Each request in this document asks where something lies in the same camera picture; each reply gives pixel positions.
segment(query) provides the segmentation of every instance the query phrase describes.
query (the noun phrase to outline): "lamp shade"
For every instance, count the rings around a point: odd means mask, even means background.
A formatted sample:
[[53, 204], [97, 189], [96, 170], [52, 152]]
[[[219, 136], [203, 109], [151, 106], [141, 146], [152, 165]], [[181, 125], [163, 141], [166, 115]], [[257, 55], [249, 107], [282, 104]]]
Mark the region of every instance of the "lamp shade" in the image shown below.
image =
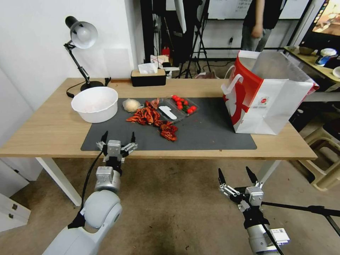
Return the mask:
[[65, 19], [65, 23], [70, 28], [70, 36], [74, 46], [80, 49], [87, 49], [95, 44], [98, 32], [94, 25], [78, 21], [72, 16], [68, 16]]

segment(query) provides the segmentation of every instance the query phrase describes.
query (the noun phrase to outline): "person's hand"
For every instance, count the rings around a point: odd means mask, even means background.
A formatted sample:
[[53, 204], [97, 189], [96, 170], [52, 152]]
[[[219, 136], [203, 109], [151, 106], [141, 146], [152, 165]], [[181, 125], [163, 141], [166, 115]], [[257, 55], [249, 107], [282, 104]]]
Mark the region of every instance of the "person's hand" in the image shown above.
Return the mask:
[[251, 32], [251, 36], [253, 38], [260, 38], [262, 36], [262, 31], [263, 31], [263, 27], [261, 24], [256, 24], [254, 27], [253, 27], [253, 30]]

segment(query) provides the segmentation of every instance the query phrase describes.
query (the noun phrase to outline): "screen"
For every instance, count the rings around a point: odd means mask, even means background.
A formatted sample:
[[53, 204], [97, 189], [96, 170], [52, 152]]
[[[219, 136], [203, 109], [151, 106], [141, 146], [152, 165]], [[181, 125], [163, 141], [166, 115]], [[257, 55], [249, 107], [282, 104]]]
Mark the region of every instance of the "screen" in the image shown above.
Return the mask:
[[313, 24], [312, 32], [340, 35], [340, 0], [326, 0]]

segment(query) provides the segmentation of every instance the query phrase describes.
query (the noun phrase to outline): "crayfish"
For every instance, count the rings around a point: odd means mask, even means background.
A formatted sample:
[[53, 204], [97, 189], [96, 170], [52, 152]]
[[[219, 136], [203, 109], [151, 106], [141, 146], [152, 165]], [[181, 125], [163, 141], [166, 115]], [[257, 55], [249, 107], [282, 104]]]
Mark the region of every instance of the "crayfish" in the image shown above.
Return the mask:
[[145, 106], [142, 109], [138, 109], [136, 113], [126, 119], [126, 121], [130, 121], [132, 123], [138, 122], [141, 125], [153, 124], [155, 127], [160, 128], [160, 135], [169, 141], [176, 141], [177, 137], [175, 132], [178, 130], [176, 126], [172, 124], [170, 121], [160, 120], [160, 114], [156, 111], [156, 107], [158, 107], [159, 99], [156, 101], [153, 100], [153, 104], [150, 104], [149, 101], [145, 101]]

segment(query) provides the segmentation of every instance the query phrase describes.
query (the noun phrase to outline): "plastic stool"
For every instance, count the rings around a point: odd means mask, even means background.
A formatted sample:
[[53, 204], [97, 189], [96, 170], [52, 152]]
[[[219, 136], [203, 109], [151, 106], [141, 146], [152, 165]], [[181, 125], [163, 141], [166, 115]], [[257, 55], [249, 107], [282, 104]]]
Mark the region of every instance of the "plastic stool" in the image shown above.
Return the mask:
[[307, 144], [318, 151], [322, 147], [328, 147], [335, 152], [339, 158], [327, 170], [323, 171], [310, 160], [299, 160], [314, 176], [311, 184], [321, 191], [327, 191], [331, 187], [340, 184], [340, 119], [336, 119], [318, 128], [305, 138]]

